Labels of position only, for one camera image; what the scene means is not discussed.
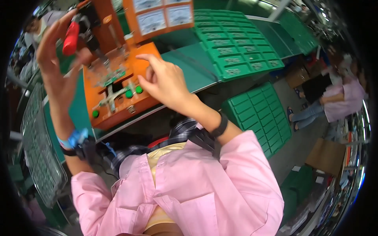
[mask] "factory floor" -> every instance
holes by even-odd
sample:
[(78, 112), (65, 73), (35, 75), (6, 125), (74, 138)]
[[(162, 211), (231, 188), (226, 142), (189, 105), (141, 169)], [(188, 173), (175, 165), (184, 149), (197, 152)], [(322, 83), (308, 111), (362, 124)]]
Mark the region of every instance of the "factory floor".
[[(286, 110), (286, 107), (288, 106), (292, 107), (294, 113), (301, 110), (301, 104), (303, 104), (305, 100), (298, 99), (294, 90), (288, 86), (285, 79), (277, 80), (272, 78), (269, 74), (260, 76), (260, 78), (257, 80), (256, 77), (248, 77), (227, 83), (217, 84), (211, 88), (199, 92), (197, 95), (205, 104), (218, 110), (220, 109), (221, 103), (227, 98), (245, 92), (248, 90), (248, 88), (262, 84), (266, 81), (271, 81), (271, 83), (273, 83), (284, 110)], [(165, 108), (135, 123), (134, 125), (127, 127), (125, 131), (130, 133), (152, 134), (154, 137), (160, 137), (169, 132), (170, 116), (173, 113), (173, 111)], [(294, 165), (301, 166), (304, 164), (316, 140), (319, 137), (322, 137), (327, 127), (328, 122), (326, 117), (317, 118), (309, 126), (293, 133), (292, 138), (274, 156), (271, 157), (269, 163), (278, 184), (281, 184), (284, 181)], [(107, 175), (104, 172), (101, 172), (100, 175), (104, 178), (109, 188), (115, 182), (114, 177)], [(66, 227), (64, 229), (64, 233), (69, 236), (82, 235), (78, 225)]]

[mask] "shirt sleeve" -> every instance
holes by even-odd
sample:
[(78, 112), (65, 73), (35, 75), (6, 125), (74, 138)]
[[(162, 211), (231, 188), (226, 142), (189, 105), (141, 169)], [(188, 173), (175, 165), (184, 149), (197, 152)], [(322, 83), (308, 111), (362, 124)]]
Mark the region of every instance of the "shirt sleeve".
[(96, 235), (112, 200), (111, 192), (98, 174), (89, 172), (73, 176), (71, 188), (83, 235)]
[[(252, 209), (266, 210), (265, 225), (257, 231), (274, 235), (282, 220), (284, 201), (253, 131), (243, 132), (225, 144), (220, 152), (220, 163), (247, 204)], [(267, 208), (257, 207), (262, 201), (268, 204)]]

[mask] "green tray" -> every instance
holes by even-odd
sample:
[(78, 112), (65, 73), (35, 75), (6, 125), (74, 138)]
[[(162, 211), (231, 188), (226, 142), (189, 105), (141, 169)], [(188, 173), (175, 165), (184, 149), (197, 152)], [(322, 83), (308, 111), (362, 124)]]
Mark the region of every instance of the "green tray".
[(269, 41), (241, 12), (194, 11), (194, 31), (226, 82), (284, 67)]
[(291, 138), (291, 129), (272, 84), (267, 82), (222, 103), (222, 111), (241, 130), (253, 130), (267, 159)]
[(307, 26), (294, 13), (288, 10), (283, 11), (279, 22), (294, 39), (303, 54), (309, 54), (319, 45), (318, 40), (314, 38)]

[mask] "worker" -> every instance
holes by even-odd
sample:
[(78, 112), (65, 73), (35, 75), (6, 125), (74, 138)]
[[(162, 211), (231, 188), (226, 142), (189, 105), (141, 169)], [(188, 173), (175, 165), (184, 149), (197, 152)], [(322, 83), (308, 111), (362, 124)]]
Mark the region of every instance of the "worker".
[(293, 131), (306, 127), (320, 116), (325, 115), (331, 123), (359, 111), (367, 95), (365, 75), (359, 67), (357, 60), (354, 60), (347, 70), (350, 73), (340, 72), (342, 83), (327, 87), (323, 96), (301, 113), (294, 114), (288, 107), (287, 116), (289, 122), (293, 123)]
[[(55, 42), (76, 12), (53, 24), (37, 50), (51, 119), (64, 153), (74, 148), (68, 142), (75, 131), (68, 108), (76, 79), (80, 66), (91, 57), (87, 48), (80, 50), (70, 76), (60, 73)], [(146, 76), (138, 75), (142, 88), (217, 137), (222, 145), (220, 160), (190, 141), (154, 160), (147, 154), (129, 156), (109, 191), (86, 160), (66, 154), (83, 235), (275, 235), (284, 201), (253, 131), (242, 132), (191, 94), (178, 66), (151, 54), (137, 58), (150, 63)]]
[(31, 16), (24, 27), (24, 39), (27, 47), (33, 46), (35, 50), (42, 39), (44, 32), (54, 22), (64, 16), (64, 11), (49, 11), (42, 17)]

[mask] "button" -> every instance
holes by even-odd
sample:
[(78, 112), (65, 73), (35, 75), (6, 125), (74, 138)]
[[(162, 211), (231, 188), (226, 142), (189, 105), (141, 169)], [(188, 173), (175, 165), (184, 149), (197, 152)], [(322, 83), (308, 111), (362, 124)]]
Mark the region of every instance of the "button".
[(142, 93), (142, 92), (143, 92), (143, 89), (142, 89), (142, 87), (137, 86), (137, 87), (135, 88), (135, 91), (136, 91), (137, 93)]
[(127, 90), (125, 93), (127, 98), (132, 98), (133, 97), (133, 92), (131, 90)]
[(99, 115), (100, 115), (100, 112), (98, 112), (98, 110), (94, 110), (94, 111), (92, 112), (92, 116), (93, 116), (94, 118), (97, 118)]

